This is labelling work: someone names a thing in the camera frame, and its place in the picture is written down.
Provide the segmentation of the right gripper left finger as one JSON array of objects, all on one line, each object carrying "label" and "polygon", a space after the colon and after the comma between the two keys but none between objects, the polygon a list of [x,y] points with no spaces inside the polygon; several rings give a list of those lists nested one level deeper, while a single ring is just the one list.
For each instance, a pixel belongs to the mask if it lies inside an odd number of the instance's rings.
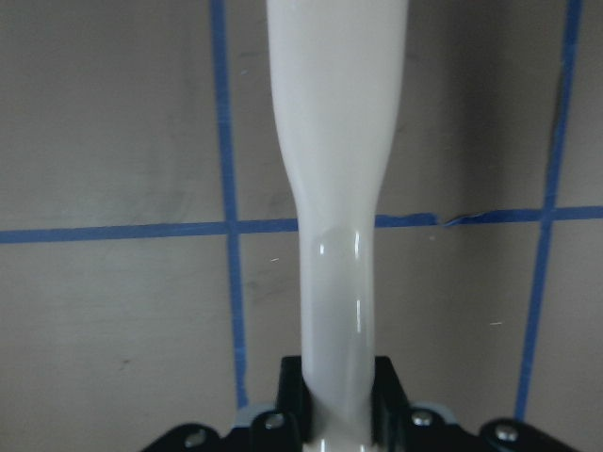
[{"label": "right gripper left finger", "polygon": [[289,443],[312,441],[313,406],[300,356],[286,356],[281,360],[276,411],[283,418],[279,430],[285,433]]}]

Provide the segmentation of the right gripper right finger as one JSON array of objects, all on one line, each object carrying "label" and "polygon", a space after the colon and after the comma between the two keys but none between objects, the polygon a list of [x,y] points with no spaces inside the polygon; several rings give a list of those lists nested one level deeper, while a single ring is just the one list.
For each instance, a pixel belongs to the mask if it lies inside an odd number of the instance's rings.
[{"label": "right gripper right finger", "polygon": [[371,393],[372,439],[376,445],[405,445],[404,424],[410,403],[390,358],[375,358]]}]

